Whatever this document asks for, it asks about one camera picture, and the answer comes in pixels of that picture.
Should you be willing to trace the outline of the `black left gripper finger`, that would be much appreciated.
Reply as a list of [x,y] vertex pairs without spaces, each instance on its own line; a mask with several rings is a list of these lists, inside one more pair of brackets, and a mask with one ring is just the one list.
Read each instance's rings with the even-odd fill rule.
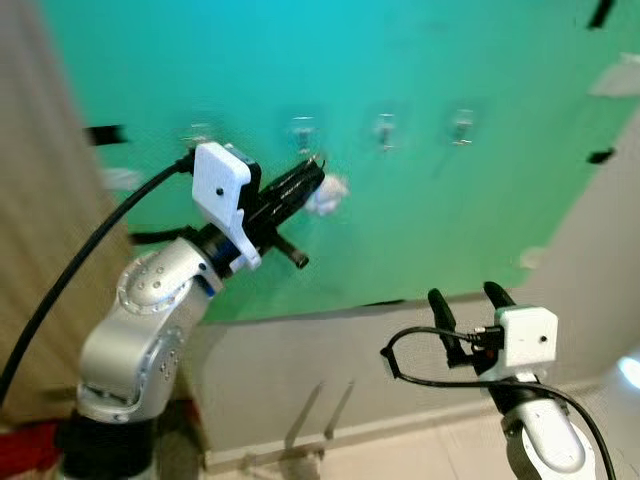
[[321,166],[293,166],[271,183],[271,219],[287,220],[305,206],[325,179]]
[[306,202],[324,182],[324,164],[315,157],[303,160],[262,189],[265,202]]

